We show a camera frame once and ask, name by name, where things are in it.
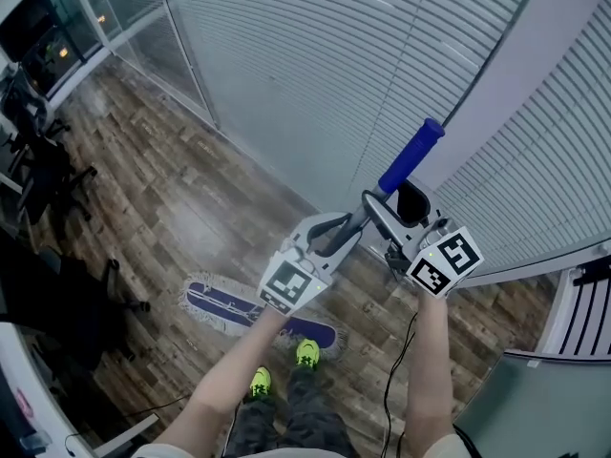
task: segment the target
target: person's right arm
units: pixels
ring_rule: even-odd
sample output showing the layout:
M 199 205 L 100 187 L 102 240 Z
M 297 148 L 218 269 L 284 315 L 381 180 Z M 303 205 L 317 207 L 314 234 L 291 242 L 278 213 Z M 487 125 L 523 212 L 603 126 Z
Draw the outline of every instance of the person's right arm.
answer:
M 421 458 L 452 426 L 452 376 L 445 299 L 421 294 L 408 382 L 405 436 L 410 453 Z

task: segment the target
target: person's left arm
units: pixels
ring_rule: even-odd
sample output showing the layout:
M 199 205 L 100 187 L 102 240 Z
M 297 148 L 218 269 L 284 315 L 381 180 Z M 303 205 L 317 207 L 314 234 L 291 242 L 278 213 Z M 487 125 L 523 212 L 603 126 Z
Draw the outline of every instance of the person's left arm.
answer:
M 179 417 L 155 443 L 173 445 L 195 458 L 209 458 L 223 423 L 246 394 L 264 352 L 287 321 L 266 307 L 250 330 L 206 373 Z

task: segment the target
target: sneaker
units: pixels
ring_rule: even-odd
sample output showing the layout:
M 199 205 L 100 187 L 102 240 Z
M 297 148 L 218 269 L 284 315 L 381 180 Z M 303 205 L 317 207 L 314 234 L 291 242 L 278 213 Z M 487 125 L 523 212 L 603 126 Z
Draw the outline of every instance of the sneaker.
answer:
M 257 373 L 252 378 L 250 383 L 250 397 L 255 398 L 260 395 L 268 395 L 269 389 L 271 388 L 271 375 L 267 368 L 259 366 Z
M 321 356 L 318 344 L 312 340 L 303 340 L 297 346 L 297 364 L 306 364 L 310 368 L 316 368 Z

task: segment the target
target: white horizontal blinds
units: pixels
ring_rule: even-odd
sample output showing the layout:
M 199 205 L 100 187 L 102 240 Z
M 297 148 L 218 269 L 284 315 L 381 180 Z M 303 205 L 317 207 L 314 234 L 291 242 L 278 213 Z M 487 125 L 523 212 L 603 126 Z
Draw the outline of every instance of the white horizontal blinds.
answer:
M 483 272 L 583 247 L 611 230 L 611 0 L 555 70 L 437 194 Z
M 169 20 L 163 0 L 109 0 L 134 52 L 135 66 L 153 74 L 200 106 L 200 93 Z M 129 54 L 124 54 L 128 61 Z
M 173 1 L 223 131 L 324 210 L 445 117 L 519 2 Z
M 416 0 L 408 38 L 346 207 L 377 178 L 428 116 L 443 122 L 507 28 L 521 0 Z

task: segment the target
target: mop head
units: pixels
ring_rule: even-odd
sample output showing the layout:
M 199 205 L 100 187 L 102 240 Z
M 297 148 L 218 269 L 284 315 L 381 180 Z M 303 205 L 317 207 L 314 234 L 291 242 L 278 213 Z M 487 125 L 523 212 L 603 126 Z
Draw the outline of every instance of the mop head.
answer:
M 191 275 L 182 287 L 179 306 L 200 323 L 234 337 L 240 337 L 259 318 L 264 303 L 256 290 L 213 273 Z M 333 321 L 303 308 L 276 337 L 274 346 L 294 350 L 303 338 L 316 341 L 321 358 L 337 360 L 348 343 L 348 333 L 333 327 Z

